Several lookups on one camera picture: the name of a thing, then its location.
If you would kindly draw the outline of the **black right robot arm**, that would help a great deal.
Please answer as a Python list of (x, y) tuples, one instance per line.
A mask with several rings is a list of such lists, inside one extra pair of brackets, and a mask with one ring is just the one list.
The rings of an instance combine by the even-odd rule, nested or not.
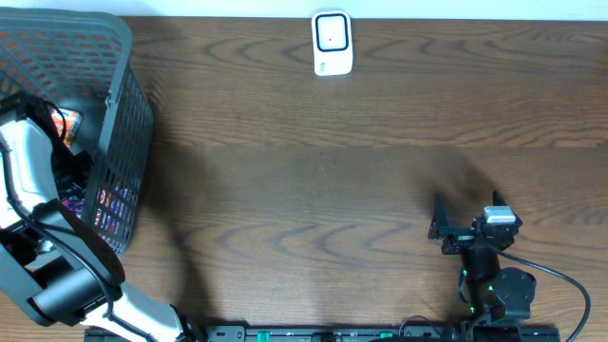
[(537, 281), (528, 272), (500, 265), (499, 253), (515, 242), (523, 222), (500, 192), (495, 191), (492, 200), (470, 226), (454, 228), (443, 198), (436, 196), (427, 237), (442, 241), (444, 255), (460, 257), (460, 296), (471, 305), (474, 318), (520, 323), (531, 316)]

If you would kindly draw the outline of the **small orange juice carton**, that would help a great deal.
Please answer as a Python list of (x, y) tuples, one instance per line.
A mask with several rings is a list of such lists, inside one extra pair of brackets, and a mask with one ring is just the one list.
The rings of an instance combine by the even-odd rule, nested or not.
[(59, 136), (63, 137), (64, 144), (71, 147), (83, 122), (83, 114), (66, 108), (57, 111), (53, 107), (50, 109), (50, 114)]

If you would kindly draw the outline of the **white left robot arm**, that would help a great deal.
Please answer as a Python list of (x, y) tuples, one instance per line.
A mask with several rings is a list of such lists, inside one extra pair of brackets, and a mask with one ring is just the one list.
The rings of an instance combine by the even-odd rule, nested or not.
[(171, 305), (125, 280), (112, 248), (63, 205), (53, 172), (85, 164), (52, 120), (57, 107), (20, 91), (1, 102), (1, 289), (31, 320), (105, 329), (128, 341), (201, 341)]

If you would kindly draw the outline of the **purple snack packet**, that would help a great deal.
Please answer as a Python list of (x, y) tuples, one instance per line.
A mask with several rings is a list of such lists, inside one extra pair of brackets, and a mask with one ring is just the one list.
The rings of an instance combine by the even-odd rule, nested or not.
[(135, 222), (138, 196), (128, 187), (99, 188), (92, 213), (92, 228), (117, 254), (126, 252)]

